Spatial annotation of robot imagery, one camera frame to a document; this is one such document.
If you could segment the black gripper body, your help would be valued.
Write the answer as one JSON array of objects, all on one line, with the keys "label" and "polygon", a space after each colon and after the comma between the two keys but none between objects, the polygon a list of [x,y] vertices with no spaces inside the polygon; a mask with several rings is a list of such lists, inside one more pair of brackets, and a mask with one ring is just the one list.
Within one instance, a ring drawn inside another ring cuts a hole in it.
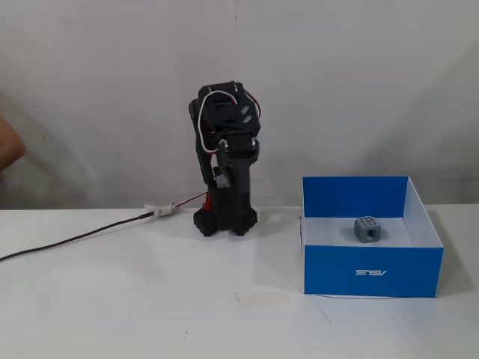
[{"label": "black gripper body", "polygon": [[227,135],[219,140],[219,167],[237,194],[250,194],[250,166],[258,155],[259,144],[253,135]]}]

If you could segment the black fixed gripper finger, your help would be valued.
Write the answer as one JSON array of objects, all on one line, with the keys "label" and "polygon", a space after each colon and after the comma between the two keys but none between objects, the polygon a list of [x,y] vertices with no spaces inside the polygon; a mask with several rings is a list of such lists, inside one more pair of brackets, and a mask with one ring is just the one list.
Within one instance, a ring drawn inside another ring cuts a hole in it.
[{"label": "black fixed gripper finger", "polygon": [[226,230],[251,229],[251,204],[249,194],[228,188],[226,194]]}]

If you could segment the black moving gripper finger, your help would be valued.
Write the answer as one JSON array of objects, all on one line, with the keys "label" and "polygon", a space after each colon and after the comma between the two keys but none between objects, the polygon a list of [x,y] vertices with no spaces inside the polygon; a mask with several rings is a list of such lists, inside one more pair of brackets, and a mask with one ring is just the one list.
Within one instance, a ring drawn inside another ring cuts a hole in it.
[{"label": "black moving gripper finger", "polygon": [[209,211],[214,215],[219,229],[226,228],[225,191],[223,188],[210,188],[207,195]]}]

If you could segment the person's hand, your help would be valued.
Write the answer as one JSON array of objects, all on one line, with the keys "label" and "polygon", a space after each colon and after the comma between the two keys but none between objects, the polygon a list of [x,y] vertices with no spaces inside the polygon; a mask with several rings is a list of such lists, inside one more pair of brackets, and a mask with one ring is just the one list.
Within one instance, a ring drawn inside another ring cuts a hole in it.
[{"label": "person's hand", "polygon": [[0,118],[0,170],[11,166],[25,155],[25,144],[18,132]]}]

